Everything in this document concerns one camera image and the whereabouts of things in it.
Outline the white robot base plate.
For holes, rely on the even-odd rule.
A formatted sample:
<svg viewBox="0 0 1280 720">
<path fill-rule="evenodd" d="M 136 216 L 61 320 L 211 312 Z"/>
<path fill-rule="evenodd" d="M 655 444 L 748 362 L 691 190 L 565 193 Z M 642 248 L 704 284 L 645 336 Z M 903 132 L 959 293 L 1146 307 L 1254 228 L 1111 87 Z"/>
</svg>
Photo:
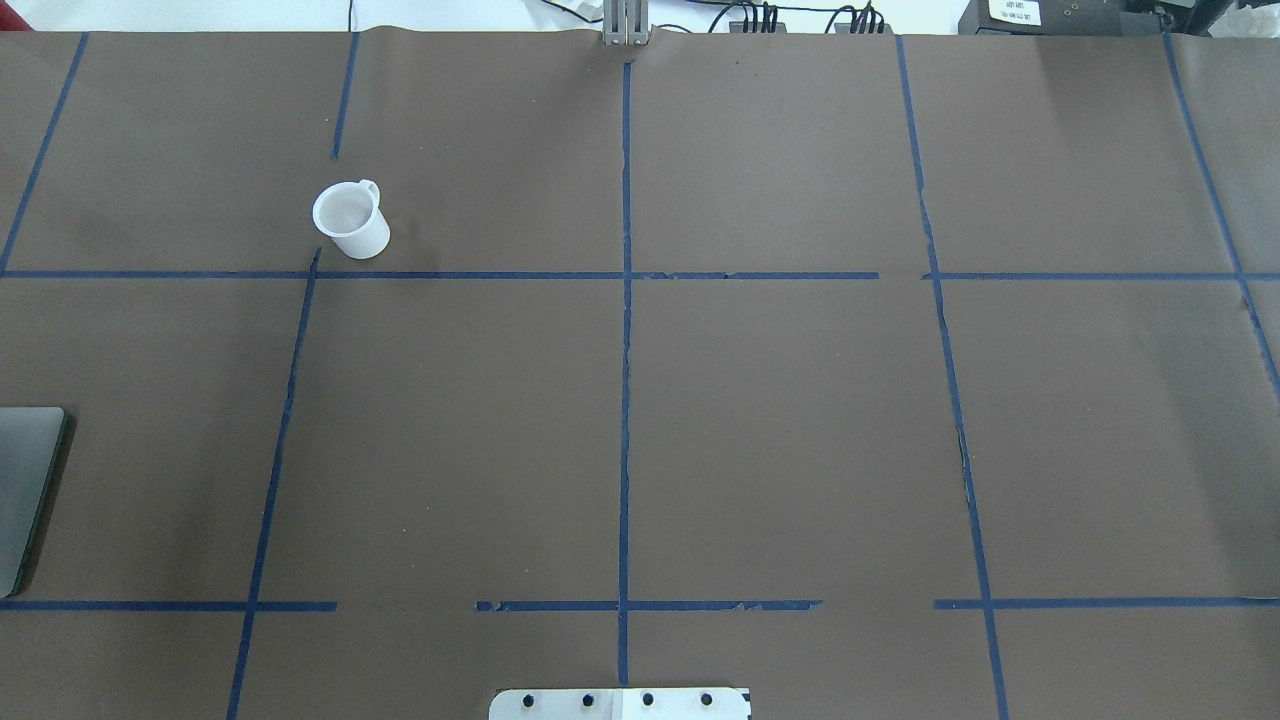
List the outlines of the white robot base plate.
<svg viewBox="0 0 1280 720">
<path fill-rule="evenodd" d="M 750 719 L 749 691 L 732 687 L 508 689 L 489 719 Z"/>
</svg>

